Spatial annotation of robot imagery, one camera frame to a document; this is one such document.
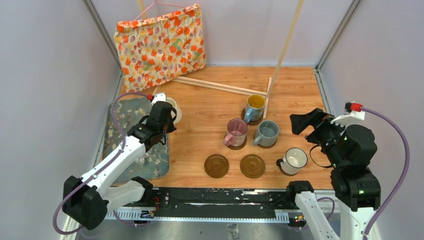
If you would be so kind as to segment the small dark brown coaster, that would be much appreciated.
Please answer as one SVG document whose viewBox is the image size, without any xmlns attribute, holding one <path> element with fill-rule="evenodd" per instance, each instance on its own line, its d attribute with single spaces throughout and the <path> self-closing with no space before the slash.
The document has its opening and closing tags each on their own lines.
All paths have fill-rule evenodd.
<svg viewBox="0 0 424 240">
<path fill-rule="evenodd" d="M 288 173 L 286 173 L 285 171 L 283 171 L 283 169 L 281 168 L 281 166 L 278 166 L 278 168 L 279 168 L 279 170 L 280 170 L 280 172 L 282 173 L 282 174 L 284 174 L 284 175 L 286 175 L 286 176 L 289 176 L 289 177 L 292 177 L 292 176 L 295 176 L 297 173 L 295 173 L 295 174 L 288 174 Z"/>
</svg>

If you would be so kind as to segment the white mug orange inside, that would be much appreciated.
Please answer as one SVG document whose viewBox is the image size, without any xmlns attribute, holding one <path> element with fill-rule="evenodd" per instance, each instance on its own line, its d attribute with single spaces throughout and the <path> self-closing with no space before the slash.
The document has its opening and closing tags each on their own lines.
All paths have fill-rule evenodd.
<svg viewBox="0 0 424 240">
<path fill-rule="evenodd" d="M 149 160 L 150 155 L 152 154 L 152 149 L 149 149 L 147 152 L 140 155 L 138 158 L 135 159 L 135 164 L 138 166 L 142 166 L 146 164 L 146 162 Z"/>
</svg>

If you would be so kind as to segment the pink mug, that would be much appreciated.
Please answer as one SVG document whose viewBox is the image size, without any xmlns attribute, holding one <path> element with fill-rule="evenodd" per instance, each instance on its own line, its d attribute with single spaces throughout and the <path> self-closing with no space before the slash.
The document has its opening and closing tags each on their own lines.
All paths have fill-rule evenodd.
<svg viewBox="0 0 424 240">
<path fill-rule="evenodd" d="M 240 146 L 247 138 L 248 125 L 241 118 L 234 118 L 227 124 L 226 134 L 223 138 L 223 144 L 228 147 Z"/>
</svg>

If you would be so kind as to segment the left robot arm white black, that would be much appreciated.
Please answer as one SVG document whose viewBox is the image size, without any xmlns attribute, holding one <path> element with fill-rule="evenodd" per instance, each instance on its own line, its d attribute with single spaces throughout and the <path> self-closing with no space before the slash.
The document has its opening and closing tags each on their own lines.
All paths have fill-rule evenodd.
<svg viewBox="0 0 424 240">
<path fill-rule="evenodd" d="M 176 130 L 177 110 L 166 101 L 152 104 L 145 115 L 100 164 L 81 177 L 70 176 L 63 187 L 62 211 L 83 228 L 93 230 L 107 214 L 129 203 L 142 207 L 153 201 L 153 185 L 136 176 L 127 183 L 113 187 L 114 181 L 135 160 L 157 144 L 166 144 L 166 135 Z"/>
</svg>

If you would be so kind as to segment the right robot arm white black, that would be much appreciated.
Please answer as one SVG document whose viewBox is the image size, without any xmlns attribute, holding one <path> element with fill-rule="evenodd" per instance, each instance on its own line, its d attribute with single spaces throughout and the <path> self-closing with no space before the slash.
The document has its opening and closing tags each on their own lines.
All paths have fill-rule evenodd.
<svg viewBox="0 0 424 240">
<path fill-rule="evenodd" d="M 313 127 L 305 139 L 320 146 L 330 162 L 331 185 L 339 202 L 340 236 L 334 234 L 319 209 L 314 189 L 307 180 L 289 183 L 286 204 L 302 211 L 315 239 L 370 239 L 365 229 L 381 205 L 381 185 L 368 167 L 378 149 L 373 132 L 359 124 L 342 126 L 336 117 L 320 108 L 306 114 L 291 114 L 289 118 L 295 135 Z"/>
</svg>

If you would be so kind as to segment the blue mug yellow inside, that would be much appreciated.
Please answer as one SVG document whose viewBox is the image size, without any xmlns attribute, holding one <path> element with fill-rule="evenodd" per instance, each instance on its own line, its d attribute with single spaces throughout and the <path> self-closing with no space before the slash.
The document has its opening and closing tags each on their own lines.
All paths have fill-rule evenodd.
<svg viewBox="0 0 424 240">
<path fill-rule="evenodd" d="M 264 114 L 266 100 L 259 94 L 248 97 L 245 106 L 244 122 L 257 121 Z"/>
</svg>

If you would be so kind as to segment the cream mug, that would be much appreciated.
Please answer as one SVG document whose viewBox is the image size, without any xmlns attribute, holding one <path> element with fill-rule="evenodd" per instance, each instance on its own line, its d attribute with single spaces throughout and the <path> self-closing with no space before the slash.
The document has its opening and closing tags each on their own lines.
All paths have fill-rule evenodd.
<svg viewBox="0 0 424 240">
<path fill-rule="evenodd" d="M 176 113 L 174 113 L 173 111 L 171 112 L 171 116 L 174 119 L 173 123 L 174 125 L 176 125 L 182 119 L 182 111 L 180 107 L 178 106 L 177 102 L 173 98 L 167 97 L 166 101 L 170 103 L 172 107 L 175 108 L 176 110 Z"/>
</svg>

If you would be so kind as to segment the white grey mug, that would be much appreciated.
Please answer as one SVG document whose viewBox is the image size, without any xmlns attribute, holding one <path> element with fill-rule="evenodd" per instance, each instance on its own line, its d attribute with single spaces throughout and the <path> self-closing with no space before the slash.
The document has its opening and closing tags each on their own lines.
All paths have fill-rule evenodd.
<svg viewBox="0 0 424 240">
<path fill-rule="evenodd" d="M 286 151 L 282 158 L 276 161 L 276 166 L 283 174 L 294 176 L 299 173 L 307 163 L 307 154 L 300 148 L 292 147 Z"/>
</svg>

